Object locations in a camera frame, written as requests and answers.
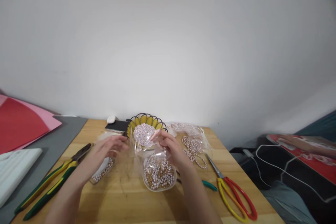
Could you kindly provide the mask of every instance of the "green-handled pliers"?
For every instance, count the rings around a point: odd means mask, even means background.
[[[63,176],[56,182],[56,184],[44,194],[39,201],[30,209],[30,211],[24,216],[23,220],[27,221],[34,215],[36,215],[42,207],[60,190],[62,185],[74,171],[78,165],[79,159],[81,159],[91,148],[91,144],[88,143],[82,149],[80,149],[72,158],[65,160],[64,163],[45,177],[37,187],[24,199],[24,201],[15,209],[15,214],[23,211],[28,207],[42,192],[43,190],[56,178],[62,171],[65,170]]]
[[[181,183],[182,184],[182,181],[178,178],[178,179],[176,179],[179,183]],[[205,186],[205,187],[208,187],[209,189],[211,189],[212,191],[217,191],[217,187],[215,187],[213,184],[211,184],[210,182],[208,182],[208,181],[205,181],[205,180],[202,180],[202,183],[203,183],[203,185]]]

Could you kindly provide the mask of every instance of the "plastic bag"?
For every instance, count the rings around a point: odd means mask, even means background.
[[[134,131],[134,153],[141,164],[143,182],[151,191],[164,191],[176,183],[176,169],[169,163],[169,153],[159,142],[162,139],[159,130],[140,124]]]
[[[97,144],[98,142],[103,141],[106,138],[111,137],[113,135],[122,135],[122,132],[116,132],[114,130],[105,131],[103,134],[97,137],[97,140],[95,141],[94,144]],[[98,170],[91,177],[90,182],[92,184],[98,183],[114,167],[116,160],[117,159],[115,157],[105,158],[103,163],[98,168]]]

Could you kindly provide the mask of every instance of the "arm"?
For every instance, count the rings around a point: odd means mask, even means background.
[[[111,152],[111,150],[121,152],[128,149],[124,143],[125,140],[126,137],[123,136],[111,136],[93,147],[57,193],[44,221],[45,224],[73,224],[75,222],[84,185],[106,157],[116,155],[116,152]]]
[[[292,145],[296,148],[299,148],[305,152],[325,156],[327,158],[336,159],[336,150],[333,149],[326,149],[322,147],[316,147],[313,145],[310,145],[309,143],[306,143],[305,141],[302,141],[298,138],[287,136],[287,135],[278,135],[278,137],[282,138],[280,141],[284,142],[286,144]]]
[[[180,172],[184,200],[190,221],[192,223],[222,224],[193,163],[172,135],[165,131],[161,131],[160,135],[163,137],[160,145],[166,147],[171,154],[168,161],[176,166]]]

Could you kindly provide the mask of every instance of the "white cable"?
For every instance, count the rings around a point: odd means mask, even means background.
[[[289,164],[290,162],[292,162],[293,160],[302,157],[303,155],[304,155],[304,154],[302,154],[302,155],[300,155],[300,156],[297,156],[297,157],[293,157],[291,160],[289,160],[289,161],[286,163],[285,169],[284,169],[284,171],[283,171],[283,172],[281,173],[281,175],[280,175],[280,181],[281,181],[281,182],[282,182],[282,175],[286,172],[288,164]]]
[[[335,195],[335,196],[332,196],[332,197],[330,197],[330,198],[324,200],[324,199],[317,193],[317,191],[315,191],[315,189],[314,189],[313,187],[311,187],[310,185],[308,185],[307,183],[305,183],[305,182],[299,180],[298,178],[296,178],[296,177],[294,177],[293,175],[289,174],[288,172],[286,172],[285,170],[281,169],[280,167],[275,166],[274,164],[268,163],[268,162],[266,162],[265,160],[261,159],[261,158],[258,156],[258,150],[259,150],[261,147],[263,147],[263,146],[278,147],[278,146],[280,146],[280,145],[260,145],[260,146],[258,147],[258,149],[256,150],[255,155],[256,155],[261,161],[264,161],[265,163],[267,163],[267,164],[269,164],[269,165],[271,165],[271,166],[274,166],[274,167],[276,167],[276,168],[282,170],[283,172],[287,173],[287,174],[288,174],[289,176],[291,176],[292,178],[294,178],[294,179],[300,181],[301,183],[305,184],[306,186],[310,187],[310,189],[312,189],[312,190],[316,193],[316,195],[317,195],[323,202],[325,202],[325,203],[329,203],[330,201],[336,199],[336,195]]]
[[[260,177],[261,181],[264,182],[265,185],[271,187],[269,184],[267,184],[267,183],[262,179],[262,177],[261,177],[261,172],[260,172],[260,170],[259,170],[257,161],[254,159],[254,157],[251,157],[251,158],[255,161],[255,163],[256,163],[256,165],[257,165],[257,169],[258,169],[258,171],[259,171],[259,177]]]

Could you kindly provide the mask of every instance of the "white wall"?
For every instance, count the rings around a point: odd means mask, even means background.
[[[336,108],[335,7],[336,0],[0,0],[0,89],[58,113],[148,112],[210,126],[231,148]]]

